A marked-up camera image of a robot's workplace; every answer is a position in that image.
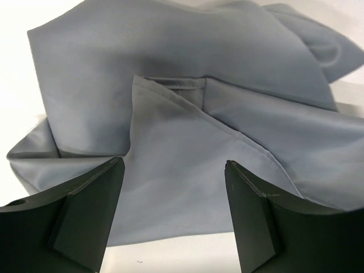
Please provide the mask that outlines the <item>grey pillowcase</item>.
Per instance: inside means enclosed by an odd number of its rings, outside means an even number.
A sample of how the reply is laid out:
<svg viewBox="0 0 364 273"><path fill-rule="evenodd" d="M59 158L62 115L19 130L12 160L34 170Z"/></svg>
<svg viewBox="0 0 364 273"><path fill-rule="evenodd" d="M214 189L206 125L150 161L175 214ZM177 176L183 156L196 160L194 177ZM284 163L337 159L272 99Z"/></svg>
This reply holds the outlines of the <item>grey pillowcase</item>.
<svg viewBox="0 0 364 273"><path fill-rule="evenodd" d="M84 1L28 39L47 116L11 168L35 194L122 157L109 245L232 231L228 160L363 207L363 119L330 89L363 51L288 5Z"/></svg>

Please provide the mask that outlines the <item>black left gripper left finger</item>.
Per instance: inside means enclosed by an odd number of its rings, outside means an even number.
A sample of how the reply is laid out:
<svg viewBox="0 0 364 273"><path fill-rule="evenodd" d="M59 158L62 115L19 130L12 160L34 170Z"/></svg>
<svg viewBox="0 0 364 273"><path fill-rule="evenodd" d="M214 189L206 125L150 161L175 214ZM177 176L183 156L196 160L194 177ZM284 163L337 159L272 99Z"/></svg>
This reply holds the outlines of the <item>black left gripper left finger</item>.
<svg viewBox="0 0 364 273"><path fill-rule="evenodd" d="M112 158L1 207L1 271L99 272L124 173Z"/></svg>

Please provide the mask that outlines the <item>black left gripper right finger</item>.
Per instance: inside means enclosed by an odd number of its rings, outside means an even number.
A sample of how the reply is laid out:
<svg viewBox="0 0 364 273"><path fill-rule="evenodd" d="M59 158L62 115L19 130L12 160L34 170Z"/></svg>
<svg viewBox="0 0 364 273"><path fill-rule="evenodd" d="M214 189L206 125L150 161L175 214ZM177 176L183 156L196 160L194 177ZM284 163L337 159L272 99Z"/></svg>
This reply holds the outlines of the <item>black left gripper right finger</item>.
<svg viewBox="0 0 364 273"><path fill-rule="evenodd" d="M242 272L362 272L363 210L299 198L235 161L225 183Z"/></svg>

